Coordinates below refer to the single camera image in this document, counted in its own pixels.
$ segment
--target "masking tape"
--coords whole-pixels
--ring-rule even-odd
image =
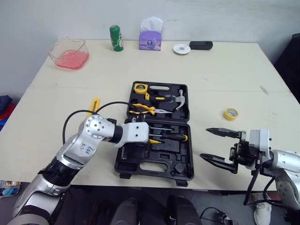
[[[236,109],[229,108],[225,110],[223,116],[227,120],[235,120],[239,116],[239,113]]]

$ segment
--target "tissue box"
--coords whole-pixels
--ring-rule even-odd
[[[140,50],[156,50],[161,49],[161,33],[156,31],[143,31],[139,38]]]

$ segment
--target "yellow-handled pliers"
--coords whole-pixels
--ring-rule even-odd
[[[156,114],[156,113],[173,113],[173,112],[170,112],[170,111],[167,111],[167,110],[164,110],[164,109],[156,109],[154,106],[149,107],[149,106],[146,106],[146,105],[142,105],[140,103],[132,104],[132,105],[134,105],[135,107],[138,107],[138,108],[145,109],[146,111],[143,111],[142,114],[151,113],[152,116],[154,116],[154,114]],[[132,111],[132,110],[130,110],[129,112],[133,113],[133,114],[140,114],[140,112],[135,112],[135,111]]]

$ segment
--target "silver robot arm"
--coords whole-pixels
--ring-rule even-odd
[[[272,150],[270,170],[275,174],[276,189],[284,205],[300,210],[300,155],[297,152]]]
[[[225,128],[208,128],[206,130],[222,137],[239,138],[240,141],[230,149],[231,164],[226,163],[225,158],[211,154],[201,154],[200,156],[204,160],[232,173],[237,173],[238,164],[241,164],[251,171],[258,171],[261,175],[274,177],[282,204],[290,209],[300,210],[299,153],[272,150],[269,129],[265,128],[251,130],[249,142],[246,141],[246,131],[233,131]]]
[[[14,219],[9,225],[26,224],[27,220],[30,224],[53,224],[72,179],[93,157],[102,141],[114,143],[117,148],[130,142],[148,142],[147,123],[120,126],[115,123],[115,120],[100,115],[84,120],[78,133],[66,141],[52,162],[36,175],[19,197],[13,209]]]

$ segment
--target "wire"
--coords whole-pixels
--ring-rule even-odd
[[[214,209],[214,210],[216,210],[219,214],[222,213],[220,210],[218,210],[218,209],[215,208],[215,207],[207,207],[207,208],[205,208],[205,209],[203,210],[203,212],[201,213],[201,215],[200,215],[200,220],[201,220],[201,219],[206,219],[206,220],[210,220],[210,221],[213,221],[213,222],[221,223],[221,221],[217,221],[217,220],[213,220],[213,219],[207,219],[207,218],[203,218],[203,217],[202,217],[203,214],[206,212],[206,210],[209,210],[209,209]]]
[[[92,114],[97,114],[96,112],[93,112],[93,111],[90,111],[90,110],[77,110],[75,112],[72,112],[66,119],[65,123],[64,123],[64,126],[62,128],[62,143],[65,144],[66,143],[66,127],[67,127],[67,123],[68,121],[70,120],[70,118],[72,116],[74,116],[75,114],[77,113],[92,113]]]
[[[269,203],[270,205],[276,206],[276,207],[280,207],[280,208],[285,208],[286,210],[295,210],[289,206],[285,206],[284,204],[279,204],[277,202],[272,202],[270,199],[267,198],[267,190],[270,187],[270,185],[273,183],[273,181],[275,180],[275,177],[272,177],[272,179],[267,183],[266,187],[264,188],[262,195],[264,200]]]
[[[77,110],[77,111],[71,113],[71,114],[67,117],[67,119],[66,119],[66,121],[65,121],[65,123],[64,123],[64,126],[63,126],[63,128],[62,128],[62,143],[63,143],[63,144],[66,143],[66,127],[67,127],[68,121],[70,120],[70,118],[71,118],[72,116],[74,116],[74,115],[77,114],[77,113],[92,113],[92,114],[97,114],[101,109],[103,109],[103,108],[105,108],[105,107],[107,107],[107,106],[109,106],[109,105],[113,105],[113,104],[125,104],[125,105],[133,106],[134,108],[136,108],[136,109],[140,112],[142,121],[144,121],[144,118],[143,118],[143,116],[142,116],[142,111],[141,111],[141,109],[138,108],[138,107],[136,107],[136,106],[133,105],[133,104],[128,103],[128,102],[110,102],[110,103],[107,103],[107,104],[103,105],[102,107],[98,108],[95,112],[90,111],[90,110],[84,110],[84,109],[83,109],[83,110]]]
[[[282,203],[281,201],[278,200],[270,200],[272,203]],[[247,205],[254,205],[254,204],[258,204],[258,203],[266,203],[266,200],[257,200],[257,201],[253,201],[248,203]]]
[[[214,210],[216,210],[218,213],[221,213],[221,211],[220,210],[218,210],[217,208],[215,208],[215,207],[207,207],[206,209],[204,209],[203,210],[203,212],[201,213],[201,215],[200,215],[200,219],[202,218],[202,216],[203,216],[203,214],[205,213],[205,211],[206,210],[209,210],[209,209],[214,209]]]
[[[130,104],[130,103],[128,103],[128,102],[110,102],[110,103],[107,103],[107,104],[101,106],[100,108],[98,108],[98,109],[95,111],[95,113],[98,113],[101,109],[103,109],[103,108],[105,108],[105,107],[107,107],[107,106],[109,106],[109,105],[113,105],[113,104],[125,104],[125,105],[133,106],[134,108],[136,108],[136,109],[142,114],[142,111],[141,111],[140,108],[138,108],[138,107],[136,107],[135,105]]]
[[[249,184],[249,186],[248,186],[248,189],[247,189],[247,192],[246,192],[246,197],[245,197],[245,200],[244,200],[244,203],[243,203],[244,205],[247,205],[247,203],[248,203],[248,201],[249,201],[249,197],[250,197],[252,188],[253,188],[253,186],[254,186],[254,183],[255,183],[255,181],[256,181],[256,179],[257,179],[258,174],[259,174],[259,168],[257,168],[257,169],[255,170],[255,173],[254,173],[254,175],[253,175],[253,177],[252,177],[252,179],[251,179],[251,182],[250,182],[250,184]]]

